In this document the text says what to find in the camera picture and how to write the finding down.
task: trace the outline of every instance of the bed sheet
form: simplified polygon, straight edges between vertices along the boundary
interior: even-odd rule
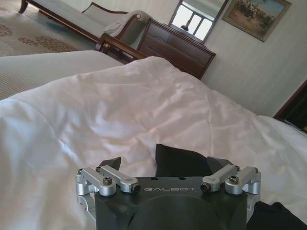
[[[279,201],[307,223],[304,149],[263,117],[149,57],[0,101],[1,229],[90,228],[76,202],[77,169],[121,156],[121,172],[151,177],[157,143],[258,167],[261,200]]]
[[[0,57],[0,100],[50,81],[122,65],[94,50]]]

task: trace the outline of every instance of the upholstered bench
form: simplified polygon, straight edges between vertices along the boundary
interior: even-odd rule
[[[138,37],[150,16],[143,11],[130,13],[110,11],[96,3],[79,12],[61,0],[22,0],[19,13],[23,13],[28,3],[58,23],[97,42],[103,33],[130,45]]]

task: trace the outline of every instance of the wooden dresser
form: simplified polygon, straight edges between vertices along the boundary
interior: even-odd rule
[[[215,53],[175,29],[153,19],[137,48],[147,56],[162,57],[183,72],[201,79]]]

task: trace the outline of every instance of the framed painting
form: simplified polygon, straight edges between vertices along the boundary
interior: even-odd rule
[[[223,20],[264,42],[290,5],[286,0],[233,0]]]

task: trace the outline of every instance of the patterned carpet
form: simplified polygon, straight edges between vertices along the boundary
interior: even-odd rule
[[[37,19],[19,14],[16,7],[1,1],[0,56],[94,49],[92,42],[38,12],[35,14]]]

